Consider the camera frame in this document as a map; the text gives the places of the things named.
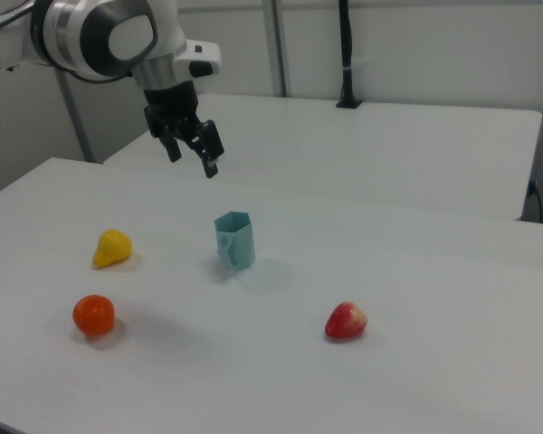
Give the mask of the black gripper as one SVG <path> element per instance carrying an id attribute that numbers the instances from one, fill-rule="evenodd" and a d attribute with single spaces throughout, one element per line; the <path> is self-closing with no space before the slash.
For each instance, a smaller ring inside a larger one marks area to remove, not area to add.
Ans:
<path id="1" fill-rule="evenodd" d="M 169 161 L 175 163 L 181 158 L 179 137 L 190 137 L 186 143 L 201 159 L 205 176 L 208 179 L 216 176 L 224 146 L 213 120 L 202 122 L 196 115 L 195 84 L 187 80 L 168 89 L 144 90 L 144 95 L 148 104 L 144 109 L 148 130 L 152 137 L 159 137 Z"/>

